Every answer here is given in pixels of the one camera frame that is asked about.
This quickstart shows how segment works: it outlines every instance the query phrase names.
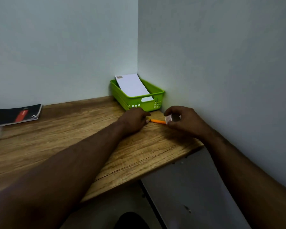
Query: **person's left arm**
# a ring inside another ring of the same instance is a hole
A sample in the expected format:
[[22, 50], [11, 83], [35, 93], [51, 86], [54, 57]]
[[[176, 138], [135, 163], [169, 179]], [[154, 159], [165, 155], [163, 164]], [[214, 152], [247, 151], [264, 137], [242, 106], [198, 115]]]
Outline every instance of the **person's left arm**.
[[0, 228], [59, 228], [123, 137], [140, 131], [148, 112], [116, 122], [55, 154], [0, 192]]

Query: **wall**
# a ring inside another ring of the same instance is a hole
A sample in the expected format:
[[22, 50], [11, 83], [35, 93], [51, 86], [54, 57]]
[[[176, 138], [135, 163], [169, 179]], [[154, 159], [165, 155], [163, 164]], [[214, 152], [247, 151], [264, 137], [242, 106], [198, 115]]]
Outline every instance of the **wall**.
[[109, 95], [137, 73], [138, 0], [0, 0], [0, 108]]
[[[286, 0], [139, 0], [138, 73], [286, 186]], [[143, 180], [169, 228], [247, 228], [207, 151], [190, 161]]]

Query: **wood grain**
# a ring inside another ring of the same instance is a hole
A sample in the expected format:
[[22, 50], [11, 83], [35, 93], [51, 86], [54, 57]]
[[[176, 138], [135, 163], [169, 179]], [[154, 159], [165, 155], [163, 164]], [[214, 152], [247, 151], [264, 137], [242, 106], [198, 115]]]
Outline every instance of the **wood grain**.
[[[0, 190], [57, 152], [116, 121], [124, 109], [113, 97], [44, 106], [36, 121], [5, 126], [0, 139]], [[160, 111], [152, 118], [163, 120]], [[120, 142], [83, 201], [198, 150], [196, 139], [149, 123]]]

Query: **orange pen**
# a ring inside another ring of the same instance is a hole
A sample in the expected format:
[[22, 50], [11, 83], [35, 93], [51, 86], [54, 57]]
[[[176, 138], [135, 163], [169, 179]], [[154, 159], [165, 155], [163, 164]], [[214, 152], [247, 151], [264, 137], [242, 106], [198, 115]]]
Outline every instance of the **orange pen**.
[[149, 119], [149, 122], [153, 122], [153, 123], [158, 123], [158, 124], [166, 124], [165, 121], [160, 121], [160, 120], [155, 120], [155, 119]]

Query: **basket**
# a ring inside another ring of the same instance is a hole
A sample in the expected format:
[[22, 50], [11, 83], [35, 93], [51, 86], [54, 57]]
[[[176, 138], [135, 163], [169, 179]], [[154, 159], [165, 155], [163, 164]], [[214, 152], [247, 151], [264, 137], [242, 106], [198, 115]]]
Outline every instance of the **basket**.
[[[152, 85], [151, 83], [145, 81], [144, 79], [141, 79], [143, 85], [146, 87], [148, 92], [150, 94], [144, 95], [144, 96], [135, 96], [135, 97], [130, 97], [127, 96], [118, 86], [117, 81], [111, 80], [110, 81], [110, 87], [111, 87], [111, 92], [114, 98], [122, 105], [122, 107], [125, 110], [128, 110], [130, 108], [143, 108], [144, 111], [146, 112], [151, 112], [160, 109], [162, 105], [162, 99], [163, 99], [163, 94], [164, 91], [155, 85]], [[142, 102], [142, 98], [144, 97], [153, 97], [153, 100]]]

